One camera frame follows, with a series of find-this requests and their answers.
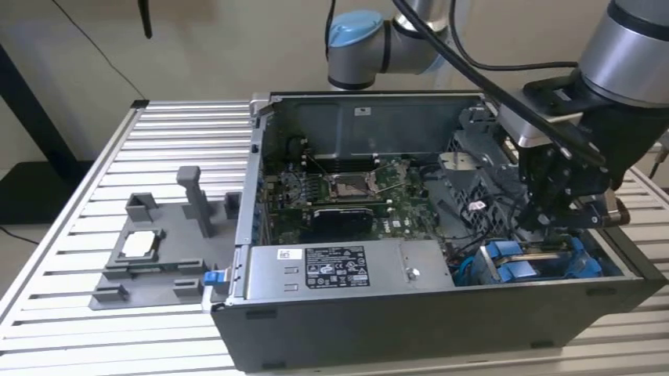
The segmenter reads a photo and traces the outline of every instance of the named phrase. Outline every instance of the black pole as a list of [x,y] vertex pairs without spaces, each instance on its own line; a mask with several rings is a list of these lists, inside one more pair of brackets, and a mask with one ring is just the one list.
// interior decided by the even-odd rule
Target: black pole
[[54,173],[75,188],[84,177],[84,169],[76,161],[1,44],[0,95],[49,161]]
[[148,0],[137,0],[139,15],[141,17],[141,27],[144,28],[144,36],[151,39],[153,30],[151,28],[151,14],[148,12]]

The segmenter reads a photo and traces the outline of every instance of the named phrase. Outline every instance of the metal frame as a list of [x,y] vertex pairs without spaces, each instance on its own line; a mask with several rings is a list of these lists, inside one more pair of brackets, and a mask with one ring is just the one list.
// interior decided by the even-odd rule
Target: metal frame
[[[141,118],[144,114],[153,117]],[[133,187],[149,187],[159,193],[159,201],[185,201],[185,195],[168,184],[171,171],[185,160],[203,166],[204,190],[208,196],[220,197],[224,187],[241,181],[244,163],[233,155],[220,157],[229,151],[223,141],[249,135],[248,121],[248,102],[151,102],[147,110],[131,111],[0,301],[0,375],[240,374],[200,305],[93,312],[88,302],[123,227],[121,199],[116,197]],[[633,217],[622,231],[669,277],[669,196],[635,168],[618,195]],[[26,299],[29,295],[40,298]],[[328,376],[658,376],[669,373],[669,287],[630,313],[599,319],[563,349],[318,371]],[[292,374],[314,374],[314,370]]]

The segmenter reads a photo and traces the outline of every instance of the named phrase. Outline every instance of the blue latch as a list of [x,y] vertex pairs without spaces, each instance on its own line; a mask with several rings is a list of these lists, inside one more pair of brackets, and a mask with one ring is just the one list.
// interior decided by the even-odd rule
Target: blue latch
[[225,272],[207,272],[204,273],[204,286],[217,286],[224,284],[225,281]]

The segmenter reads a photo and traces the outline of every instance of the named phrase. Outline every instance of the screw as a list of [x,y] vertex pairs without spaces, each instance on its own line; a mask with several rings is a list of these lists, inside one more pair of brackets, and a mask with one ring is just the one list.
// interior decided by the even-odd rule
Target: screw
[[537,220],[539,221],[539,223],[546,226],[551,221],[550,219],[546,217],[545,214],[539,214],[539,216],[537,217]]

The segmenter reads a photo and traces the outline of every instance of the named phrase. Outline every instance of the motherboard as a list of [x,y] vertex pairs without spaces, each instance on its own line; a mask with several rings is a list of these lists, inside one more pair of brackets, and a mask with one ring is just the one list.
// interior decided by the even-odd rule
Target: motherboard
[[444,238],[424,166],[400,157],[374,158],[362,172],[328,172],[316,160],[306,165],[315,168],[290,164],[267,176],[272,244]]

